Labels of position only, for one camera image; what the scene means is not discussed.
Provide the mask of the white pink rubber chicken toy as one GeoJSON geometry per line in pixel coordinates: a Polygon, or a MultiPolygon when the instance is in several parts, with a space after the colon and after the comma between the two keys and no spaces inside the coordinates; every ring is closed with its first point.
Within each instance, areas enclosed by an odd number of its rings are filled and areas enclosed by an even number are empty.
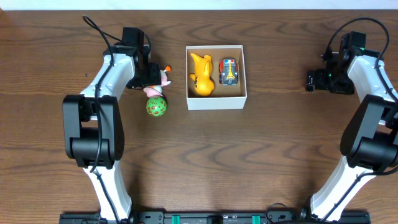
{"type": "Polygon", "coordinates": [[[164,70],[160,71],[160,77],[161,77],[161,84],[160,85],[151,85],[147,86],[143,89],[143,91],[146,93],[148,98],[152,97],[163,97],[164,95],[162,94],[162,88],[171,84],[171,80],[168,79],[167,72],[170,72],[172,68],[170,66],[166,66],[164,70]]]}

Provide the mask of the green spotted ball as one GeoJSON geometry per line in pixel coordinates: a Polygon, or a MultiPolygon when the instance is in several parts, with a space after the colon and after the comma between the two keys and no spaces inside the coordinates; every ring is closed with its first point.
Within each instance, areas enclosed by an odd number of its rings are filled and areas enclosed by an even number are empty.
{"type": "Polygon", "coordinates": [[[167,111],[167,102],[161,96],[151,97],[147,100],[146,110],[151,116],[162,116],[167,111]]]}

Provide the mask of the orange rubber giraffe toy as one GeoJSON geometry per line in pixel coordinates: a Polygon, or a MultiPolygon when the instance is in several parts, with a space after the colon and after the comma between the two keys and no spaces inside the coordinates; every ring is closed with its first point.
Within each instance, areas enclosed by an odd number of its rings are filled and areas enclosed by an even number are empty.
{"type": "Polygon", "coordinates": [[[189,78],[194,81],[195,91],[200,96],[209,96],[215,89],[215,84],[211,79],[213,71],[212,57],[205,55],[201,57],[195,53],[190,56],[194,61],[194,73],[189,75],[189,78]]]}

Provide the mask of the red grey toy truck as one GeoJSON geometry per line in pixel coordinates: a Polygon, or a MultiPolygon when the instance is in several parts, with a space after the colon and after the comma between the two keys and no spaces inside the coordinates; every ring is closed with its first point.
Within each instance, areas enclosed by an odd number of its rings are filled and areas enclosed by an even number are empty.
{"type": "Polygon", "coordinates": [[[220,83],[225,86],[237,85],[238,64],[234,58],[224,58],[219,62],[220,83]]]}

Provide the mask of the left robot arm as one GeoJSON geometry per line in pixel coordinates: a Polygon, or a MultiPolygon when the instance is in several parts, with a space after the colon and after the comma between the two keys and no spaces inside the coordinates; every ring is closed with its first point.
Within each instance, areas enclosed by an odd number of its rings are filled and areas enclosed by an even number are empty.
{"type": "Polygon", "coordinates": [[[122,38],[103,54],[97,76],[78,95],[63,99],[65,151],[90,178],[100,211],[61,214],[60,223],[130,223],[132,199],[119,161],[124,130],[118,102],[124,89],[161,85],[163,71],[150,63],[150,42],[137,27],[124,27],[122,38]]]}

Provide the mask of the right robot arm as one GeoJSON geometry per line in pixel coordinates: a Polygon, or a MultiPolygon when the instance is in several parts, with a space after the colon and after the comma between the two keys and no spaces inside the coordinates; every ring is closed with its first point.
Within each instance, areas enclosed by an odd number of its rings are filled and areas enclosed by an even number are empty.
{"type": "Polygon", "coordinates": [[[307,73],[306,91],[357,94],[360,105],[340,141],[341,158],[310,199],[311,218],[338,222],[345,206],[368,181],[397,170],[397,92],[381,54],[366,48],[366,34],[342,36],[338,52],[327,48],[324,69],[307,73]]]}

